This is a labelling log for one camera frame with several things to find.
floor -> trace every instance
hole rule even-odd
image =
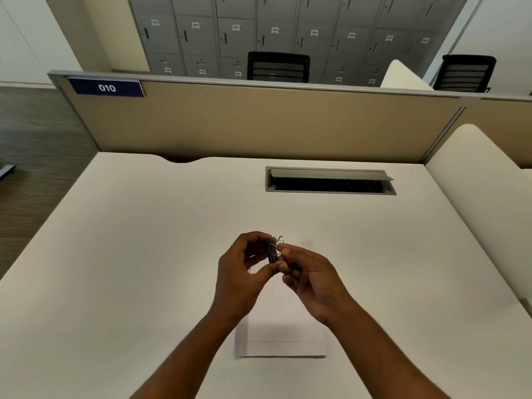
[[[97,152],[57,90],[0,86],[0,278]]]

cubicle partition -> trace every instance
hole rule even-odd
[[[144,97],[78,94],[68,78],[139,80]],[[532,98],[162,77],[50,73],[105,152],[420,163],[460,124],[532,167]]]

locker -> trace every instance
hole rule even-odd
[[[255,0],[216,0],[218,18],[255,18]]]
[[[332,37],[330,25],[299,24],[294,53],[310,56],[311,62],[313,57],[320,56],[327,60]]]
[[[136,14],[138,31],[147,53],[179,54],[179,42],[172,14],[147,12]]]
[[[386,0],[377,27],[410,29],[421,18],[426,0]]]
[[[403,60],[407,32],[398,29],[376,29],[369,40],[365,66],[388,66],[392,60]]]
[[[152,68],[152,74],[185,75],[185,68],[183,67],[181,56],[179,55],[148,53],[148,60],[150,62],[150,67]]]
[[[444,33],[420,31],[411,33],[402,62],[414,73],[423,76],[444,40]]]
[[[427,0],[416,28],[447,33],[467,0]]]
[[[145,12],[166,12],[172,13],[170,0],[129,0],[133,12],[140,14]]]
[[[285,22],[257,22],[257,52],[290,53],[294,25]]]
[[[364,59],[369,28],[337,26],[332,39],[329,59],[344,62],[360,62]]]
[[[388,70],[385,67],[361,67],[353,75],[354,86],[380,86]]]
[[[331,85],[352,85],[354,72],[354,64],[345,64],[338,59],[329,58],[325,75],[323,76],[323,83]]]
[[[293,23],[297,0],[257,0],[257,20]]]
[[[218,60],[213,56],[183,56],[189,77],[218,78]]]
[[[235,80],[247,79],[247,57],[221,57],[220,68],[222,71],[222,78]]]
[[[313,84],[321,84],[323,80],[323,73],[327,65],[327,57],[318,56],[310,58],[309,82]]]
[[[212,18],[176,15],[176,22],[184,55],[216,56]]]
[[[212,16],[211,0],[172,0],[177,15]]]
[[[247,56],[255,51],[255,21],[249,19],[218,19],[220,56]]]
[[[340,0],[301,0],[299,23],[334,25]]]
[[[382,0],[343,0],[338,25],[371,27]]]

paper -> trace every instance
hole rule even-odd
[[[249,269],[255,273],[265,263]],[[237,326],[236,357],[322,357],[327,355],[324,326],[276,275],[262,290],[255,307]]]

right hand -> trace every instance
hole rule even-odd
[[[334,266],[326,257],[298,246],[278,244],[277,249],[284,262],[279,265],[283,282],[297,294],[310,315],[330,327],[343,308],[353,302]]]

